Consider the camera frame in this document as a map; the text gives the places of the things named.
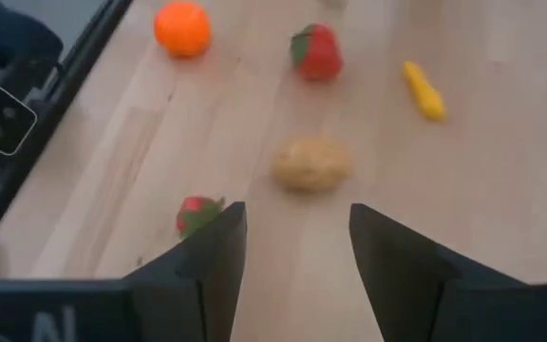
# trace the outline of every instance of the wooden table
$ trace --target wooden table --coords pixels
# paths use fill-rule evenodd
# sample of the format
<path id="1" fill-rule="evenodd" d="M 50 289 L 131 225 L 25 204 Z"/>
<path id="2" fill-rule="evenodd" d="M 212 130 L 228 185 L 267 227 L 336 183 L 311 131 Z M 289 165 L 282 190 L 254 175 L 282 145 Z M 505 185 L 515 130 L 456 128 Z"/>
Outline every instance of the wooden table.
<path id="1" fill-rule="evenodd" d="M 123 276 L 179 238 L 185 196 L 245 200 L 249 241 L 234 341 L 379 340 L 349 243 L 366 203 L 460 253 L 547 281 L 547 2 L 225 0 L 215 39 L 171 61 L 163 0 L 136 0 L 0 224 L 1 277 Z M 291 35 L 337 31 L 329 85 L 293 74 Z M 414 60 L 450 113 L 430 123 L 402 78 Z M 330 194 L 268 175 L 288 138 L 326 133 L 355 159 Z"/>

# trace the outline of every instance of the toy fruit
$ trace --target toy fruit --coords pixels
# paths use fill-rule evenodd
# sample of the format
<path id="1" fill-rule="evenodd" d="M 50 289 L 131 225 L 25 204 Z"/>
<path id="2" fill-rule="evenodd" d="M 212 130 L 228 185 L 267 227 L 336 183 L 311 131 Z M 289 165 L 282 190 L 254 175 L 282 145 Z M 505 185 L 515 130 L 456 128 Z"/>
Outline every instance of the toy fruit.
<path id="1" fill-rule="evenodd" d="M 351 160 L 346 148 L 324 137 L 288 142 L 272 163 L 273 177 L 293 190 L 330 190 L 351 172 Z"/>
<path id="2" fill-rule="evenodd" d="M 177 57 L 192 57 L 210 44 L 210 21 L 206 11 L 191 2 L 171 2 L 164 6 L 154 22 L 160 45 Z"/>
<path id="3" fill-rule="evenodd" d="M 446 109 L 441 94 L 430 85 L 419 66 L 413 62 L 405 62 L 405 76 L 424 116 L 432 121 L 443 121 L 446 118 Z"/>
<path id="4" fill-rule="evenodd" d="M 308 80 L 326 81 L 341 71 L 343 60 L 332 30 L 311 24 L 291 39 L 292 63 Z"/>
<path id="5" fill-rule="evenodd" d="M 215 219 L 223 211 L 225 198 L 219 200 L 200 196 L 186 198 L 177 214 L 177 230 L 181 238 L 188 238 L 199 228 Z"/>

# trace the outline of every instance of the yellow toy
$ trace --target yellow toy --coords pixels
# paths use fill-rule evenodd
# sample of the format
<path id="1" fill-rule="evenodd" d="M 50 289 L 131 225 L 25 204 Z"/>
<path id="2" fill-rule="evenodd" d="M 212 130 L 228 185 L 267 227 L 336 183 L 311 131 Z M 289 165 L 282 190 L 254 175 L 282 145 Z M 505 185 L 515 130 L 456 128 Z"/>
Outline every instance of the yellow toy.
<path id="1" fill-rule="evenodd" d="M 441 94 L 430 85 L 419 66 L 413 62 L 405 62 L 405 76 L 424 116 L 437 122 L 446 119 L 446 109 Z"/>

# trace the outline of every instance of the strawberry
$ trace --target strawberry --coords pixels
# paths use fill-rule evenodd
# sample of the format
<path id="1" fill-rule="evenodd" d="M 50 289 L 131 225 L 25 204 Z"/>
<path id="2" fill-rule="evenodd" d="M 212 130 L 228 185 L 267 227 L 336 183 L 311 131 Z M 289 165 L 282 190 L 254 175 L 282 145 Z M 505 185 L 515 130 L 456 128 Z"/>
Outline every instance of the strawberry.
<path id="1" fill-rule="evenodd" d="M 186 198 L 177 214 L 177 230 L 182 238 L 188 238 L 199 228 L 215 219 L 223 210 L 225 198 L 219 200 L 201 196 Z"/>
<path id="2" fill-rule="evenodd" d="M 311 24 L 291 39 L 294 66 L 306 79 L 325 81 L 341 71 L 343 60 L 332 30 L 322 24 Z"/>

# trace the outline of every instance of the potato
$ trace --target potato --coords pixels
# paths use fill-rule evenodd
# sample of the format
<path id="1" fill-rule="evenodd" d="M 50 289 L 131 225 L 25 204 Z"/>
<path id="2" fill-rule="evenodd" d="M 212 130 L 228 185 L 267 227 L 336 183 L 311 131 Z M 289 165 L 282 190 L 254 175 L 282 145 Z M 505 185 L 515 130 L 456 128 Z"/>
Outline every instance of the potato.
<path id="1" fill-rule="evenodd" d="M 273 177 L 293 190 L 331 190 L 351 175 L 348 150 L 325 138 L 301 138 L 285 144 L 272 163 Z"/>

